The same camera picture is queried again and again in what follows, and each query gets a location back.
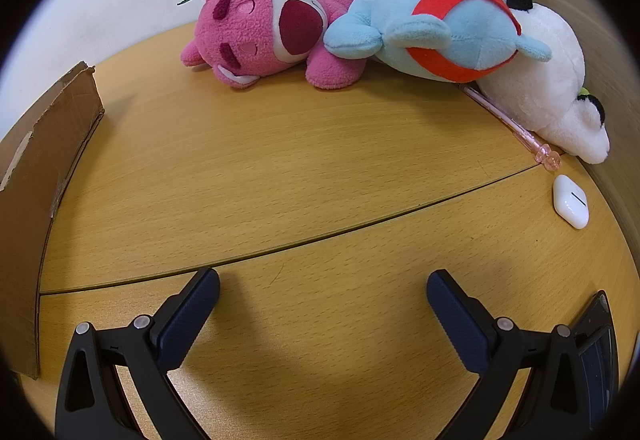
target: cardboard box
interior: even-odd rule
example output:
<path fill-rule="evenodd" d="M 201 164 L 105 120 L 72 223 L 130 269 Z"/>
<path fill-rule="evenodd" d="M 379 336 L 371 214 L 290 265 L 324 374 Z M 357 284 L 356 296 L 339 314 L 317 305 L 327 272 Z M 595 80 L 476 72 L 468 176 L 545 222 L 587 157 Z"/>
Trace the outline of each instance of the cardboard box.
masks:
<path fill-rule="evenodd" d="M 104 114 L 94 68 L 78 63 L 0 141 L 0 344 L 36 378 L 40 269 L 60 198 Z"/>

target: blue gripper pad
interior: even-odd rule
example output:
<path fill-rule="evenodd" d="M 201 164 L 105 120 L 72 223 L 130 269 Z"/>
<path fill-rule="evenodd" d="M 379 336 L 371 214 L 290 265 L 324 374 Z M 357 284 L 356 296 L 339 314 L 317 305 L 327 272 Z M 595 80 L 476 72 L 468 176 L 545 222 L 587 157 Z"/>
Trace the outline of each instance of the blue gripper pad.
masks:
<path fill-rule="evenodd" d="M 427 280 L 427 299 L 465 368 L 482 375 L 489 367 L 489 341 L 438 272 Z"/>
<path fill-rule="evenodd" d="M 183 289 L 189 290 L 188 294 L 158 335 L 156 365 L 162 372 L 180 367 L 220 296 L 220 278 L 215 270 L 208 268 L 206 273 L 194 276 L 198 275 L 201 277 L 195 285 Z"/>

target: dark red nose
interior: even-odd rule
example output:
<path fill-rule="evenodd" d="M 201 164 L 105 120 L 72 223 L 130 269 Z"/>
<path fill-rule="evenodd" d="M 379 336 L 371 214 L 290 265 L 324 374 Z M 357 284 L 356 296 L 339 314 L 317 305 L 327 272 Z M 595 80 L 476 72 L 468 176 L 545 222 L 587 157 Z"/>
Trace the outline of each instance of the dark red nose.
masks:
<path fill-rule="evenodd" d="M 291 55 L 309 52 L 322 35 L 322 17 L 300 0 L 287 0 L 280 13 L 280 38 Z"/>

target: red band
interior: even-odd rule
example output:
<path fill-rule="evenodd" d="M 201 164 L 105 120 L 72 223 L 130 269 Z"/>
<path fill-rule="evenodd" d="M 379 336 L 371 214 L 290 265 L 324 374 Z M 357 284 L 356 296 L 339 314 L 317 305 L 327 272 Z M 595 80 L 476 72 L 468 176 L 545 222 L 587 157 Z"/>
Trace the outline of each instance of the red band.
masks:
<path fill-rule="evenodd" d="M 438 19 L 444 19 L 449 11 L 461 1 L 463 0 L 420 0 L 415 6 L 412 14 L 431 14 Z M 504 1 L 489 1 L 495 3 L 500 9 L 507 13 L 516 27 L 516 32 L 520 35 L 522 33 L 520 24 L 515 17 L 513 17 L 511 10 L 509 10 L 509 7 L 504 4 Z M 516 55 L 516 52 L 514 52 L 506 61 L 503 61 L 494 67 L 487 68 L 487 70 L 474 70 L 473 68 L 465 68 L 452 63 L 437 50 L 427 48 L 407 48 L 406 50 L 422 68 L 425 68 L 438 77 L 442 77 L 455 83 L 469 83 L 479 79 L 480 77 L 484 77 L 485 75 L 493 72 L 496 68 L 499 68 L 503 64 L 511 61 Z"/>

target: blue plush toy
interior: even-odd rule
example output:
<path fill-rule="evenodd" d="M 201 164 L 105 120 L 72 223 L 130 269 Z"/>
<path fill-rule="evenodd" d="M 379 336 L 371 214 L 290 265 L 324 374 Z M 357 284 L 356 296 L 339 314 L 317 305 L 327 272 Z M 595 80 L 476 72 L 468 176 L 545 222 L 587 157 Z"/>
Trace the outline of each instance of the blue plush toy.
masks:
<path fill-rule="evenodd" d="M 521 34 L 505 0 L 354 0 L 324 34 L 345 59 L 375 56 L 406 74 L 466 83 L 516 52 L 551 59 L 542 41 Z"/>

